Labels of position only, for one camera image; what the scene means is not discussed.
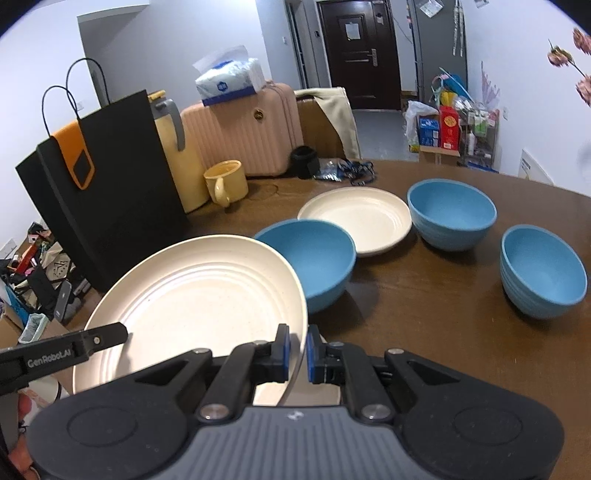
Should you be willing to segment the left hand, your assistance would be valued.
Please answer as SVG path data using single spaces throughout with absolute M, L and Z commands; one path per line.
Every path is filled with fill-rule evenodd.
M 32 400 L 25 394 L 18 396 L 18 421 L 22 421 L 32 409 Z M 32 468 L 33 461 L 27 450 L 25 437 L 19 435 L 15 447 L 8 455 L 10 461 L 26 480 L 38 480 L 39 475 Z

